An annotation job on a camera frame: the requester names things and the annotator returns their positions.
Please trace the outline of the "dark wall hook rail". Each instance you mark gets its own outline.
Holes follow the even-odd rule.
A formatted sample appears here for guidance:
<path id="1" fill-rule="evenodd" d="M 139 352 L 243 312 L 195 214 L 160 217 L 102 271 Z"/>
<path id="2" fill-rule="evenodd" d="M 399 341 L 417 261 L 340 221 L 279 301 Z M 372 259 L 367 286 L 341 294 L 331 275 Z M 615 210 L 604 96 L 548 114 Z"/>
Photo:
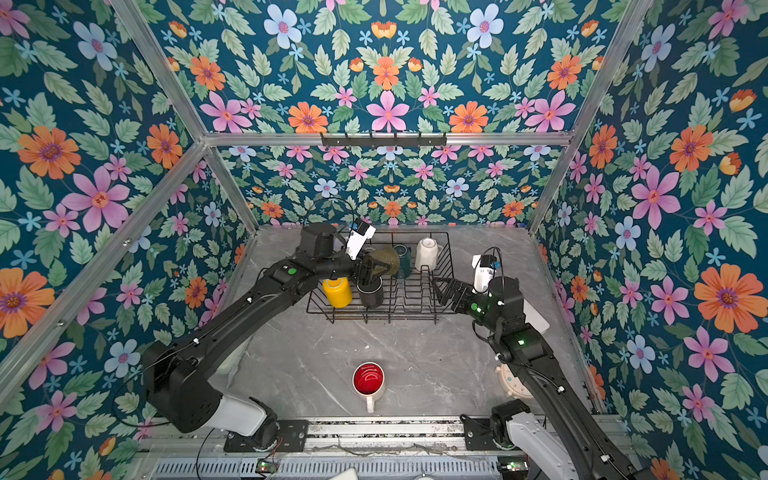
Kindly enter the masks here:
<path id="1" fill-rule="evenodd" d="M 448 144 L 446 134 L 392 133 L 392 134 L 321 134 L 321 145 L 325 147 L 378 148 L 399 146 L 403 148 L 440 147 Z"/>

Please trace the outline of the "green mug cream interior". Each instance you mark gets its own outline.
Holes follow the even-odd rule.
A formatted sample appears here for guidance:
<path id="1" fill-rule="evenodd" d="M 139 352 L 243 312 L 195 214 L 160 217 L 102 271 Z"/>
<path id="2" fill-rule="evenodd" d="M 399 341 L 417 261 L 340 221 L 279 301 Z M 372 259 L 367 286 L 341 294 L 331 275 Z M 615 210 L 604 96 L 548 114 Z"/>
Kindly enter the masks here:
<path id="1" fill-rule="evenodd" d="M 398 255 L 398 270 L 396 277 L 406 279 L 412 273 L 411 248 L 404 244 L 396 244 L 394 250 Z"/>

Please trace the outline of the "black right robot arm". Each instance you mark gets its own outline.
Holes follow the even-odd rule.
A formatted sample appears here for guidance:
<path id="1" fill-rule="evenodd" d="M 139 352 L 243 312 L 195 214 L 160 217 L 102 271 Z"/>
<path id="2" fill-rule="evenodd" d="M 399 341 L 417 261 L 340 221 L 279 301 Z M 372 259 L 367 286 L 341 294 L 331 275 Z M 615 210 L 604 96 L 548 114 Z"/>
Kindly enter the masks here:
<path id="1" fill-rule="evenodd" d="M 483 291 L 455 278 L 433 284 L 441 305 L 488 330 L 485 343 L 542 409 L 545 423 L 520 400 L 495 407 L 490 418 L 496 442 L 528 456 L 530 478 L 652 478 L 613 443 L 571 388 L 543 337 L 549 324 L 526 302 L 517 279 L 495 277 Z"/>

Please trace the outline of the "white mug red interior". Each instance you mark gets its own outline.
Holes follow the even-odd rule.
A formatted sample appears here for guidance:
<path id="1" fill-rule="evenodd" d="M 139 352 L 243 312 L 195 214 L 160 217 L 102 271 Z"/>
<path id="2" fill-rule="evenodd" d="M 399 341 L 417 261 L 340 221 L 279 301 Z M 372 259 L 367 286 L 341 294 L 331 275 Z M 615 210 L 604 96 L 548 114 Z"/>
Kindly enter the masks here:
<path id="1" fill-rule="evenodd" d="M 373 414 L 377 401 L 386 392 L 383 368 L 375 362 L 359 365 L 353 374 L 352 384 L 357 394 L 365 400 L 367 412 Z"/>

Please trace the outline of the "olive textured glass tumbler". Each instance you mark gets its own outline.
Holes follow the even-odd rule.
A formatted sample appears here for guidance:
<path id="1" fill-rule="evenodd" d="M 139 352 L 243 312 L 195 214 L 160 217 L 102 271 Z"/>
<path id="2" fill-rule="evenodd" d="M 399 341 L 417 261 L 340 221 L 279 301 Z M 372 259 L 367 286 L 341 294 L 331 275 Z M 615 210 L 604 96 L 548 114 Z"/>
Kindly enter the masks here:
<path id="1" fill-rule="evenodd" d="M 374 276 L 395 276 L 400 269 L 400 256 L 392 246 L 377 248 L 369 256 Z"/>

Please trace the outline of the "yellow mug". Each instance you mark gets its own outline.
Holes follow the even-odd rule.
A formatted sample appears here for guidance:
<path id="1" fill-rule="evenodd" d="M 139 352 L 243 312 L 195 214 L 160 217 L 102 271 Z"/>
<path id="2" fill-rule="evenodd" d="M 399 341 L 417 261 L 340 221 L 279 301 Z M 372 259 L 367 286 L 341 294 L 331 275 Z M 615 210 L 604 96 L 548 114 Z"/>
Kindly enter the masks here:
<path id="1" fill-rule="evenodd" d="M 347 277 L 325 279 L 322 283 L 322 287 L 329 304 L 333 308 L 342 309 L 351 304 L 353 295 Z"/>

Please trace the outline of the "white ceramic mug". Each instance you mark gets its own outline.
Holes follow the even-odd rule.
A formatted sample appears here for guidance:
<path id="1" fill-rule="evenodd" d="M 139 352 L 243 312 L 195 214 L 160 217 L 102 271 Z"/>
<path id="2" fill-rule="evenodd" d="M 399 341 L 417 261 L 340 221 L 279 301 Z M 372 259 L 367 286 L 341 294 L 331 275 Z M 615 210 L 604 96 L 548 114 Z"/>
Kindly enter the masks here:
<path id="1" fill-rule="evenodd" d="M 419 272 L 433 272 L 437 267 L 440 249 L 441 246 L 434 238 L 422 238 L 416 248 L 415 269 Z"/>

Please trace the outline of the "black mug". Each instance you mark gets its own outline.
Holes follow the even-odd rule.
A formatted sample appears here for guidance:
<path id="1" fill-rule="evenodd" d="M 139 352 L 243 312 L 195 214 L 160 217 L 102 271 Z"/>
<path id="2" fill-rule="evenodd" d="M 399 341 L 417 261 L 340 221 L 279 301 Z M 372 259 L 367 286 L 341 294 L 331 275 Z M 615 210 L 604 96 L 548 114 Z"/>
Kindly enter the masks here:
<path id="1" fill-rule="evenodd" d="M 384 303 L 383 280 L 381 278 L 358 284 L 357 291 L 361 304 L 366 309 L 375 309 Z"/>

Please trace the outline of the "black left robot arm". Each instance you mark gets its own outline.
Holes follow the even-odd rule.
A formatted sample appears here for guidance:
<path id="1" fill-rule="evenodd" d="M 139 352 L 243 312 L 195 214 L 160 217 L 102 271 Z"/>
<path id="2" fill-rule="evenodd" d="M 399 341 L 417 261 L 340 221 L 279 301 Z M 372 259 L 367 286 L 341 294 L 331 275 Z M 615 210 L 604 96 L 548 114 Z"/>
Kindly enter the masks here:
<path id="1" fill-rule="evenodd" d="M 267 267 L 243 296 L 202 327 L 169 345 L 157 341 L 144 351 L 142 384 L 149 404 L 181 433 L 220 429 L 257 450 L 271 448 L 278 437 L 276 414 L 253 397 L 222 392 L 210 379 L 241 344 L 320 281 L 356 277 L 363 246 L 375 232 L 358 219 L 337 248 L 341 233 L 333 225 L 304 226 L 295 252 Z"/>

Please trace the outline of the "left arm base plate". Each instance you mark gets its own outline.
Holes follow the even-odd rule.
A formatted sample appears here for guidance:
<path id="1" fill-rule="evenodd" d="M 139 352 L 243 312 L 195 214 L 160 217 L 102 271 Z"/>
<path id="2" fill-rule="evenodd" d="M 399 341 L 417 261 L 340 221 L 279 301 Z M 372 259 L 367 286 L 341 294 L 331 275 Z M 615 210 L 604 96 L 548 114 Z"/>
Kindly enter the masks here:
<path id="1" fill-rule="evenodd" d="M 303 452 L 308 440 L 307 420 L 278 419 L 262 425 L 250 437 L 230 432 L 223 450 L 226 453 L 297 453 Z"/>

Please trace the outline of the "round pink wall clock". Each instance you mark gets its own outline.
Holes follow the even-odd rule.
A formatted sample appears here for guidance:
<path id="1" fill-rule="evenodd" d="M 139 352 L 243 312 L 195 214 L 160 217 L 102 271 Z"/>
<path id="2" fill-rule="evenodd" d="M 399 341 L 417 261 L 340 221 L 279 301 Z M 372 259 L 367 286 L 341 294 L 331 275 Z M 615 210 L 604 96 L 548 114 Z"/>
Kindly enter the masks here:
<path id="1" fill-rule="evenodd" d="M 512 374 L 510 368 L 505 364 L 495 367 L 501 387 L 508 397 L 520 400 L 532 400 L 532 393 L 523 385 L 522 381 Z"/>

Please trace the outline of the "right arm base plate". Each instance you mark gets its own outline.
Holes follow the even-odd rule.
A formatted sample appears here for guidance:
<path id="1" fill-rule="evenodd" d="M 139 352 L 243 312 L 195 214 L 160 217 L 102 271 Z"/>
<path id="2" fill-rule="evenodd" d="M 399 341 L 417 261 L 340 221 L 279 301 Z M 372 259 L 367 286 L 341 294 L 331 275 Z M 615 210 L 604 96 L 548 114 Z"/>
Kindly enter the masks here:
<path id="1" fill-rule="evenodd" d="M 463 438 L 467 451 L 512 451 L 518 447 L 501 432 L 500 423 L 494 418 L 471 417 L 461 414 Z"/>

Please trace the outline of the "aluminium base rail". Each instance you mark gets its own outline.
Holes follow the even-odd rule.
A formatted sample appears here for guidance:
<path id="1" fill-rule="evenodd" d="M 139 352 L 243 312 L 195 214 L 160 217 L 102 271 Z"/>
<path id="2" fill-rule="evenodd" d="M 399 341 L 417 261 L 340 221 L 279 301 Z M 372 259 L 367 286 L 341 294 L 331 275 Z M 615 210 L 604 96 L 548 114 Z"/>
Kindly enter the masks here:
<path id="1" fill-rule="evenodd" d="M 360 455 L 446 453 L 451 456 L 495 454 L 499 450 L 467 451 L 463 427 L 457 416 L 306 417 L 308 440 L 303 452 Z M 229 433 L 206 428 L 182 434 L 170 426 L 156 427 L 138 442 L 142 454 L 193 455 L 198 451 L 218 455 Z"/>

